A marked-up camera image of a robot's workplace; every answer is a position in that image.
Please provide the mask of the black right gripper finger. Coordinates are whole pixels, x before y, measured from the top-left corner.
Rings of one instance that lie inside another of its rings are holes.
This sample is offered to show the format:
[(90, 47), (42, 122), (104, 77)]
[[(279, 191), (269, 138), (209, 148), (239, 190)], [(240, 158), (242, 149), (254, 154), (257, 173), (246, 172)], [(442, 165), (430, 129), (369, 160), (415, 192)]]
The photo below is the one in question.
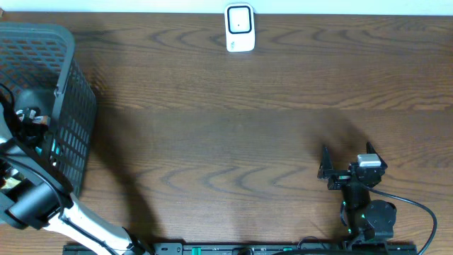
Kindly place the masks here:
[(328, 179), (332, 174), (334, 174), (333, 163), (331, 161), (331, 156), (329, 154), (328, 148), (323, 147), (321, 153), (321, 163), (317, 173), (318, 179)]
[(375, 148), (372, 146), (371, 142), (366, 143), (366, 152), (368, 154), (377, 154), (377, 152), (376, 152)]

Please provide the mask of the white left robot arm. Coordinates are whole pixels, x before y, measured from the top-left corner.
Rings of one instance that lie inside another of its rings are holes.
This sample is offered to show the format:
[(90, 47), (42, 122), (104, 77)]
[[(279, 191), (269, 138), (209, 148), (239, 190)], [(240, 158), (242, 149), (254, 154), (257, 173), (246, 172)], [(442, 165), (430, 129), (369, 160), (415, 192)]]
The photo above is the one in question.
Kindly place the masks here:
[(124, 227), (110, 224), (82, 204), (61, 171), (13, 136), (13, 121), (21, 123), (9, 106), (1, 106), (1, 162), (25, 176), (1, 191), (1, 219), (6, 224), (57, 232), (96, 254), (154, 253)]

